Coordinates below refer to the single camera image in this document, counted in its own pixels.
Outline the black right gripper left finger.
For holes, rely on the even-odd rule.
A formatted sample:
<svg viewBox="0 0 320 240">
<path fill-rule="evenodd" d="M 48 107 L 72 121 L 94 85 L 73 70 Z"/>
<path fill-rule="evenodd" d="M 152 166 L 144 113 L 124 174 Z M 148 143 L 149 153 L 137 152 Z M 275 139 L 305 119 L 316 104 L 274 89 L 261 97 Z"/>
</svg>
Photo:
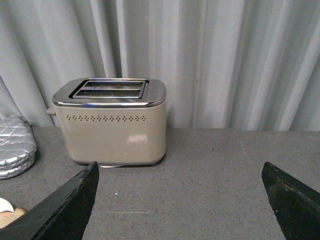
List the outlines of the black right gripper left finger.
<svg viewBox="0 0 320 240">
<path fill-rule="evenodd" d="M 99 183 L 92 162 L 30 211 L 0 230 L 2 240 L 81 240 Z"/>
</svg>

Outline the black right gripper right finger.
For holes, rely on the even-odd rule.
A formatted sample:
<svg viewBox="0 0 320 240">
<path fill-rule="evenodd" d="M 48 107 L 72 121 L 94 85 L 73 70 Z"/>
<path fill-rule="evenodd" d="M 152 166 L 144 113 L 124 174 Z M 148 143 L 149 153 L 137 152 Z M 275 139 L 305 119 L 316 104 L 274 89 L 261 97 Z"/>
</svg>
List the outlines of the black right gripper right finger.
<svg viewBox="0 0 320 240">
<path fill-rule="evenodd" d="M 261 178 L 269 204 L 287 240 L 320 238 L 320 193 L 265 162 Z"/>
</svg>

